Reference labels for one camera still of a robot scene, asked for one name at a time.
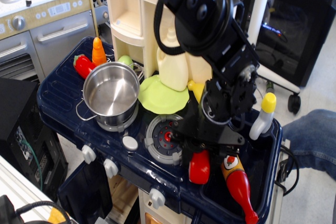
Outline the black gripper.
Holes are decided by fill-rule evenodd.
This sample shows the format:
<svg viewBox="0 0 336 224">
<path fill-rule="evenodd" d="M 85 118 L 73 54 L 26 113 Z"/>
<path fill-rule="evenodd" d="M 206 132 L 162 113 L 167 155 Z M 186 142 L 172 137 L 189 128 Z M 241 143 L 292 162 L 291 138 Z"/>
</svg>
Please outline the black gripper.
<svg viewBox="0 0 336 224">
<path fill-rule="evenodd" d="M 172 139 L 182 148 L 182 166 L 188 168 L 194 153 L 209 151 L 210 171 L 224 158 L 237 156 L 244 138 L 229 126 L 236 116 L 250 111 L 256 103 L 257 74 L 239 74 L 230 84 L 219 77 L 207 81 L 196 110 L 173 124 Z"/>
</svg>

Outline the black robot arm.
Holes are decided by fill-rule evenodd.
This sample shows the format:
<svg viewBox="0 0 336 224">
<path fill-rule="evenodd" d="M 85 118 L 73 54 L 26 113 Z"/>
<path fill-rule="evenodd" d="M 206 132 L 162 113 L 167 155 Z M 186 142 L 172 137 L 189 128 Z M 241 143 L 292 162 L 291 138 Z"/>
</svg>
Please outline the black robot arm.
<svg viewBox="0 0 336 224">
<path fill-rule="evenodd" d="M 179 45 L 169 48 L 160 42 L 159 26 L 163 7 L 175 16 Z M 244 139 L 229 127 L 256 103 L 255 80 L 259 58 L 233 11 L 235 0 L 158 0 L 154 34 L 159 47 L 168 54 L 187 52 L 202 57 L 212 68 L 201 100 L 187 107 L 183 118 L 173 124 L 172 139 L 182 148 L 182 165 L 192 157 L 209 152 L 208 163 L 220 164 L 227 155 L 236 155 Z"/>
</svg>

